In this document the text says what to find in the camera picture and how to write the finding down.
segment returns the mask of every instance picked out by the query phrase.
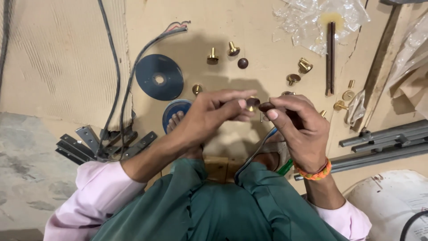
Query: hand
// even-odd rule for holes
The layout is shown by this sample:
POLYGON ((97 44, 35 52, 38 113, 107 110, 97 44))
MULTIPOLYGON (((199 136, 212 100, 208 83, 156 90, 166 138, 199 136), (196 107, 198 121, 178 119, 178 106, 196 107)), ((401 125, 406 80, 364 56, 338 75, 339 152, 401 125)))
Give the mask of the hand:
POLYGON ((269 102, 276 108, 266 115, 284 136, 291 158, 305 171, 318 171, 325 164, 330 123, 303 95, 283 95, 269 102))
POLYGON ((245 109, 245 99, 256 93, 256 90, 201 92, 170 135, 187 148, 200 145, 227 120, 249 121, 254 113, 245 109))

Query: red wire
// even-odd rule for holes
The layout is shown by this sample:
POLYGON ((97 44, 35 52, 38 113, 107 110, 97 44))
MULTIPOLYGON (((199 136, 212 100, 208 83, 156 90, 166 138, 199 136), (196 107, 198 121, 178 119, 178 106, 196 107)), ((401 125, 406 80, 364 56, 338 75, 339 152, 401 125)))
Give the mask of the red wire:
POLYGON ((170 28, 169 30, 167 30, 166 32, 169 32, 169 31, 171 31, 171 30, 173 30, 173 29, 175 29, 175 28, 178 28, 178 27, 187 27, 187 25, 186 25, 186 24, 183 24, 183 25, 176 25, 176 26, 173 26, 172 28, 170 28))

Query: foot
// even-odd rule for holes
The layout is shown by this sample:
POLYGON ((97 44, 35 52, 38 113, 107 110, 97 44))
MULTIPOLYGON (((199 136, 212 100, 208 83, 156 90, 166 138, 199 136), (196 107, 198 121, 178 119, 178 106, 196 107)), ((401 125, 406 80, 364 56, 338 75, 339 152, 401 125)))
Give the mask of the foot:
MULTIPOLYGON (((173 131, 178 124, 180 124, 180 121, 182 121, 184 118, 184 113, 182 111, 177 112, 176 114, 172 115, 172 118, 168 122, 168 126, 166 127, 166 133, 169 134, 171 131, 173 131)), ((201 159, 202 157, 202 148, 201 146, 195 146, 187 150, 186 153, 184 153, 180 158, 190 158, 190 159, 201 159)))
MULTIPOLYGON (((273 136, 269 137, 265 143, 278 142, 284 142, 284 137, 279 131, 277 131, 273 136)), ((254 157, 253 162, 258 162, 265 165, 269 171, 275 171, 279 166, 279 154, 276 152, 261 153, 254 157)))

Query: gray metal rod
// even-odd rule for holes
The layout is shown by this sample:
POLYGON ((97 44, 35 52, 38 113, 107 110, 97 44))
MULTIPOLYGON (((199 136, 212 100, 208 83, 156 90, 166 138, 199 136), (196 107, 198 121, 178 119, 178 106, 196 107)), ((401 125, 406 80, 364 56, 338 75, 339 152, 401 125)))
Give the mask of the gray metal rod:
MULTIPOLYGON (((423 155, 423 154, 427 154, 427 153, 428 153, 428 150, 423 150, 423 151, 398 155, 398 156, 394 156, 394 157, 388 157, 388 158, 383 158, 383 159, 379 159, 379 160, 374 160, 374 161, 370 161, 370 162, 358 163, 358 164, 351 165, 351 166, 343 166, 343 167, 339 167, 339 168, 332 168, 330 173, 343 172, 343 171, 347 171, 347 170, 357 169, 360 167, 371 166, 371 165, 376 165, 376 164, 380 164, 380 163, 386 163, 386 162, 390 162, 390 161, 394 161, 394 160, 398 160, 398 159, 423 155)), ((294 180, 300 181, 300 180, 303 180, 303 177, 300 175, 294 175, 294 180)))
POLYGON ((396 139, 400 138, 400 136, 409 137, 409 136, 418 135, 420 133, 428 133, 428 128, 422 128, 422 129, 419 129, 419 130, 409 131, 409 132, 406 132, 406 133, 403 133, 403 134, 398 134, 398 135, 395 135, 395 136, 388 136, 388 137, 385 137, 385 138, 382 138, 382 139, 372 140, 372 141, 369 141, 369 144, 373 144, 374 145, 374 144, 379 144, 379 143, 382 143, 382 142, 389 142, 389 141, 396 140, 396 139))
POLYGON ((428 128, 428 120, 420 120, 409 124, 388 128, 385 130, 376 131, 373 133, 366 132, 366 136, 362 135, 362 136, 341 140, 339 141, 339 145, 342 147, 356 145, 363 142, 377 140, 377 139, 381 139, 389 136, 395 136, 398 134, 407 133, 410 131, 419 130, 423 128, 428 128))
POLYGON ((410 145, 410 143, 412 141, 417 140, 417 139, 422 139, 422 138, 427 137, 427 136, 428 136, 428 133, 422 133, 422 134, 418 134, 418 135, 408 136, 408 137, 406 137, 406 139, 408 141, 403 142, 403 143, 401 143, 399 140, 392 140, 392 141, 382 142, 382 143, 378 143, 378 144, 366 143, 366 144, 362 144, 362 145, 353 146, 351 148, 351 150, 353 152, 363 152, 363 151, 373 150, 376 148, 385 148, 388 146, 393 146, 395 144, 402 144, 402 146, 408 146, 408 145, 410 145))
POLYGON ((382 152, 368 154, 368 155, 359 156, 359 157, 351 157, 351 158, 346 158, 342 160, 336 160, 331 162, 331 164, 332 164, 332 167, 338 168, 342 166, 350 166, 358 163, 370 162, 373 160, 389 158, 393 156, 398 156, 398 155, 403 155, 403 154, 408 154, 408 153, 413 153, 413 152, 423 151, 423 150, 428 150, 428 143, 421 143, 421 144, 417 144, 409 147, 403 147, 403 148, 389 147, 389 148, 385 148, 384 151, 382 152))

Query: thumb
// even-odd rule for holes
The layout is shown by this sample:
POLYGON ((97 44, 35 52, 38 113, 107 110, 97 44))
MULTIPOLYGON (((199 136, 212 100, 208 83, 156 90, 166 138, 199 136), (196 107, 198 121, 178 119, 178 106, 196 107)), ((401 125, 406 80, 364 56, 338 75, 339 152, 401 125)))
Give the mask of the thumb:
POLYGON ((269 120, 275 125, 279 132, 284 136, 286 141, 298 138, 299 130, 293 125, 290 117, 278 109, 270 109, 266 112, 269 120))
POLYGON ((235 99, 226 102, 222 107, 215 111, 210 112, 210 118, 215 121, 215 126, 221 126, 223 122, 233 119, 242 113, 242 110, 247 106, 247 102, 244 99, 235 99))

